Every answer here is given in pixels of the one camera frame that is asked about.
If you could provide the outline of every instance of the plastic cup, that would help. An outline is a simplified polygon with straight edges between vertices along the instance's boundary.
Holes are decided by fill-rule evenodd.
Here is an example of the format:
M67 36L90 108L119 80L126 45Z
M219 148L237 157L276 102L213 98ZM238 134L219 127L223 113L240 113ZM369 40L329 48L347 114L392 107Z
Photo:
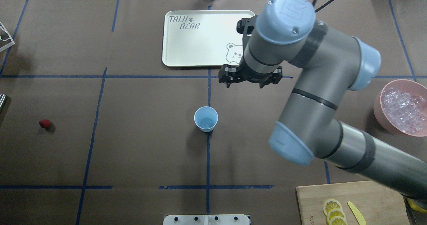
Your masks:
M200 130L210 132L218 122L218 113L210 106L202 106L195 112L194 122Z

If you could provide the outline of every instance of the lemon slice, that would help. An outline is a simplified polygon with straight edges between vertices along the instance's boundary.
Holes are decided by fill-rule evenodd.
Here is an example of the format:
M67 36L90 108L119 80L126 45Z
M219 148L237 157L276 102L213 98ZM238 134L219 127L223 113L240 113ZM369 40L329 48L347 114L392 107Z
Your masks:
M335 199L327 199L323 203L323 214L325 214L325 216L327 216L329 210L334 209L334 208L340 208L342 210L343 206L341 205L341 203L339 201L337 201Z
M333 208L329 210L328 215L326 216L326 220L329 222L332 218L336 216L343 217L344 220L346 220L346 214L341 208Z
M347 221L341 216L334 216L328 225L348 225Z

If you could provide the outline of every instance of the yellow object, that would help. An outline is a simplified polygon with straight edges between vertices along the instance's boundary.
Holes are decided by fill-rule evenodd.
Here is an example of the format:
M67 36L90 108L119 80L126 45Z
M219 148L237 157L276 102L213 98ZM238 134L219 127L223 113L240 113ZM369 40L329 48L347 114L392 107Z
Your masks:
M359 225L366 225L365 218L363 217L362 213L358 210L358 208L350 201L347 204L350 207L351 211L353 212L354 217L356 218Z
M427 210L424 208L418 207L411 199L408 199L408 204L411 207L412 210L418 213L427 213Z
M334 216L328 225L348 225L347 221L341 216Z
M323 203L323 214L325 214L325 216L327 216L328 212L334 208L340 208L342 210L343 206L341 205L341 203L339 201L337 201L335 199L327 199Z
M336 216L340 216L343 217L344 219L346 218L346 214L344 213L344 211L341 208L334 208L329 210L328 215L326 216L326 221L330 221L332 220L334 217Z

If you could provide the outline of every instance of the white tray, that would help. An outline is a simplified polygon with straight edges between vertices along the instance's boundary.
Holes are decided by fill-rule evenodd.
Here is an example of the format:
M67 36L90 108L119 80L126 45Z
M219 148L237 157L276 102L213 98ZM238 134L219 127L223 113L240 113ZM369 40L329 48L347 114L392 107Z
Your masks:
M164 17L162 61L169 67L237 65L243 55L236 32L249 10L170 11Z

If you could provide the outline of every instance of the pink bowl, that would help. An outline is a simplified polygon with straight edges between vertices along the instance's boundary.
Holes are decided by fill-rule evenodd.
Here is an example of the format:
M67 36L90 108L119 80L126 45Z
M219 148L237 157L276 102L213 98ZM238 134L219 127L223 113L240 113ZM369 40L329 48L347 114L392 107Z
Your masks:
M415 134L408 134L400 129L398 129L393 123L390 122L390 120L386 117L386 114L383 112L383 99L382 94L385 90L389 89L390 87L396 87L397 89L401 90L402 92L407 92L411 94L412 97L418 97L423 96L424 99L427 100L427 88L417 82L408 80L408 79L397 79L392 82L389 82L378 94L377 98L374 102L374 114L377 118L377 121L385 128L387 131L398 134L398 135L404 135L407 137L425 137L427 136L427 121L424 122L426 125L426 128L422 129L421 131L416 132ZM427 114L427 106L424 107L424 109L421 111L423 114Z

